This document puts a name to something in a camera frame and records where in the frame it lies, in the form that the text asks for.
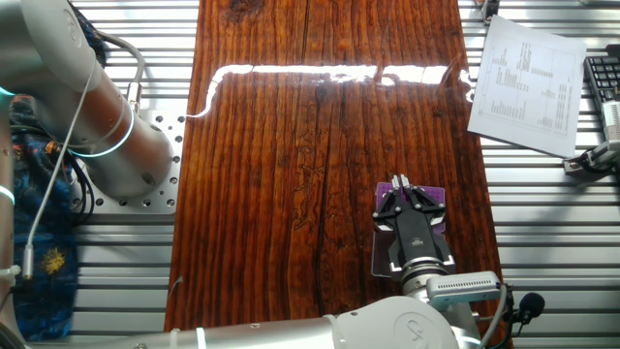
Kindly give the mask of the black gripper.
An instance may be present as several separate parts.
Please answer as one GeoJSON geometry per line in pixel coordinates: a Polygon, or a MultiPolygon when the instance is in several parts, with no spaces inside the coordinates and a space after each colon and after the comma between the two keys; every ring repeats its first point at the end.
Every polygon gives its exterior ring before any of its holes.
{"type": "Polygon", "coordinates": [[[447,242],[433,232],[432,227],[444,224],[447,212],[446,204],[433,196],[434,190],[412,184],[404,174],[395,175],[372,214],[376,231],[395,235],[388,249],[392,279],[402,279],[416,267],[438,268],[440,275],[455,272],[447,242]],[[414,209],[402,210],[403,202],[414,209]]]}

